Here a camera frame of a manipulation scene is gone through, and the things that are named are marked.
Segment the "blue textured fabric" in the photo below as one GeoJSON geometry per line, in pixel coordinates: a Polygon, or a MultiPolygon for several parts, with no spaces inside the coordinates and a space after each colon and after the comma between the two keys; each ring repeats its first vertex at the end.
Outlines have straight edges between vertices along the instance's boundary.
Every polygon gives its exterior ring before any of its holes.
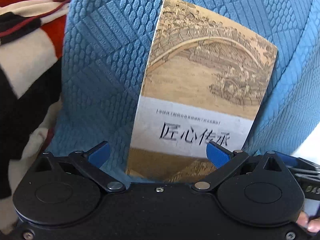
{"type": "MultiPolygon", "coordinates": [[[[266,96],[244,149],[290,154],[320,121],[320,0],[185,0],[278,47],[266,96]]],[[[49,150],[67,155],[103,140],[102,169],[126,166],[141,82],[162,0],[72,0],[64,39],[63,109],[49,150]]]]}

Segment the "triangular hole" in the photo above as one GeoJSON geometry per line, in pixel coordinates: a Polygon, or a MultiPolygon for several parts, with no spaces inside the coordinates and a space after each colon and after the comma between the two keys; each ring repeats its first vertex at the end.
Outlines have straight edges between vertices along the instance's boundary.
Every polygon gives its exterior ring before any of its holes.
{"type": "Polygon", "coordinates": [[[277,161],[272,157],[268,158],[266,165],[264,165],[263,169],[268,171],[282,171],[277,161]]]}
{"type": "Polygon", "coordinates": [[[258,163],[246,163],[240,171],[240,175],[249,174],[257,167],[258,163]]]}
{"type": "Polygon", "coordinates": [[[41,160],[39,161],[37,167],[36,167],[36,171],[35,172],[41,172],[41,171],[51,171],[51,165],[48,161],[47,158],[41,158],[41,160]]]}

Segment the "white fabric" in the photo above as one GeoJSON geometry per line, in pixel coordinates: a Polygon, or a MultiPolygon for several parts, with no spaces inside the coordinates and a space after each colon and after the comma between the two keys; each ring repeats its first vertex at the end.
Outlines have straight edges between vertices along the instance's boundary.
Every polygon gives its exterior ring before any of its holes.
{"type": "Polygon", "coordinates": [[[0,46],[0,65],[20,98],[58,58],[51,39],[42,29],[0,46]]]}
{"type": "Polygon", "coordinates": [[[53,2],[52,0],[31,0],[32,3],[28,1],[22,1],[18,3],[13,3],[6,7],[0,8],[0,15],[6,12],[13,12],[14,14],[31,17],[40,15],[43,13],[50,12],[57,8],[61,3],[53,2]]]}
{"type": "Polygon", "coordinates": [[[43,24],[46,24],[48,22],[52,22],[53,20],[65,15],[65,14],[68,14],[68,11],[69,11],[69,3],[65,4],[64,6],[61,7],[61,9],[59,9],[58,11],[56,11],[55,13],[53,14],[50,14],[46,17],[42,17],[41,18],[41,25],[43,24]]]}

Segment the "white label band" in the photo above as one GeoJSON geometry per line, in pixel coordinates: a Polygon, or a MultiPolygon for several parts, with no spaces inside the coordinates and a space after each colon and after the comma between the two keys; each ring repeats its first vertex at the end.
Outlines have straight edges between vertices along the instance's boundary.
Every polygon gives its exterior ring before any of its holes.
{"type": "Polygon", "coordinates": [[[131,148],[206,158],[213,140],[226,149],[241,149],[253,120],[140,96],[131,148]]]}

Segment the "painting on book cover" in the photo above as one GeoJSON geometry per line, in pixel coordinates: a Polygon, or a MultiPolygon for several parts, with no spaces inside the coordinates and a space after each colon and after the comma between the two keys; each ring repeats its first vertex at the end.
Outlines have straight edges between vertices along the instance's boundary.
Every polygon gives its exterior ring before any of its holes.
{"type": "Polygon", "coordinates": [[[277,48],[246,27],[182,0],[164,0],[142,96],[254,120],[277,48]]]}

